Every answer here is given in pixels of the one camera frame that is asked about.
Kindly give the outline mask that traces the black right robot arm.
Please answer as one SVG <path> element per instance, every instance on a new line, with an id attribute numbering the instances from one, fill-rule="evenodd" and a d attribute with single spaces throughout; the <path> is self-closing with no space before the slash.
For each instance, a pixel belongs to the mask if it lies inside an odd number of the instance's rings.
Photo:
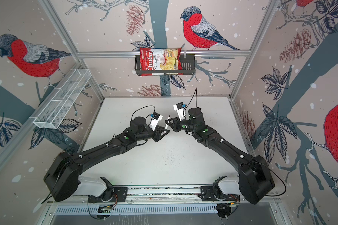
<path id="1" fill-rule="evenodd" d="M 238 173 L 238 187 L 242 196 L 251 204 L 257 204 L 274 187 L 275 182 L 265 159 L 254 157 L 226 141 L 215 129 L 206 125 L 201 108 L 191 108 L 189 119 L 167 119 L 165 123 L 174 132 L 191 132 L 203 146 L 215 151 L 229 162 Z"/>

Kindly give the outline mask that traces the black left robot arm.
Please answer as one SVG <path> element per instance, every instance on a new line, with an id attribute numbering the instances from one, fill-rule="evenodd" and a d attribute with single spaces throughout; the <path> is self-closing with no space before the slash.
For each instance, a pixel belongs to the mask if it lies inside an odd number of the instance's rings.
<path id="1" fill-rule="evenodd" d="M 136 117 L 122 133 L 104 144 L 87 151 L 69 154 L 61 152 L 53 161 L 43 180 L 49 189 L 50 196 L 61 202 L 71 197 L 79 186 L 79 176 L 89 168 L 138 146 L 138 141 L 152 139 L 158 142 L 170 131 L 162 126 L 150 128 L 144 117 Z"/>

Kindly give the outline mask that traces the red cassava chips bag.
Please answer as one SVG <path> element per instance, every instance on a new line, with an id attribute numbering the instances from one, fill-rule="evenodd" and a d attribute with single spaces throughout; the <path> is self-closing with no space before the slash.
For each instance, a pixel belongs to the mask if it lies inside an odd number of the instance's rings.
<path id="1" fill-rule="evenodd" d="M 182 70 L 180 54 L 182 48 L 140 48 L 140 71 Z"/>

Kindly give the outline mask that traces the black wall basket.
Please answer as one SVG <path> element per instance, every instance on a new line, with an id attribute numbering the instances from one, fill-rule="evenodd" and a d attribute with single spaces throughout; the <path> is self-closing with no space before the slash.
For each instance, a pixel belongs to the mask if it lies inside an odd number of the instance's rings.
<path id="1" fill-rule="evenodd" d="M 138 76 L 145 76 L 145 74 L 150 74 L 151 76 L 194 75 L 196 70 L 195 55 L 194 54 L 180 55 L 179 60 L 182 66 L 181 70 L 142 70 L 140 56 L 136 55 L 134 69 Z"/>

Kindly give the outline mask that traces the aluminium mounting rail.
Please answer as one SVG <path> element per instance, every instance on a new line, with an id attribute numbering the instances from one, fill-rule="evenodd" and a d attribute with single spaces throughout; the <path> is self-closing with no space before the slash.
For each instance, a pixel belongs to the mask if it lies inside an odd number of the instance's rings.
<path id="1" fill-rule="evenodd" d="M 190 201 L 202 201 L 198 194 L 200 193 L 200 187 L 194 186 L 150 186 L 150 187 L 127 187 L 128 193 L 126 197 L 126 203 L 135 203 L 139 201 L 145 202 L 190 202 Z M 237 188 L 237 186 L 225 186 L 225 188 L 229 188 L 228 190 L 220 190 L 224 194 L 235 194 L 240 196 L 240 201 L 250 201 L 250 197 L 245 197 L 242 195 Z M 79 186 L 77 191 L 70 197 L 65 200 L 68 201 L 74 197 L 87 197 L 88 196 L 100 196 L 104 191 L 100 192 L 98 189 L 90 191 L 88 186 L 85 186 L 83 183 Z"/>

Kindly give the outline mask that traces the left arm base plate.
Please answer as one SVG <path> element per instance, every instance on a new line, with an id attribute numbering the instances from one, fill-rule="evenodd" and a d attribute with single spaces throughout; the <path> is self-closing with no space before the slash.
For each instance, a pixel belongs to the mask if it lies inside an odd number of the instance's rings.
<path id="1" fill-rule="evenodd" d="M 107 188 L 99 197 L 88 196 L 89 203 L 121 203 L 126 201 L 127 187 Z"/>

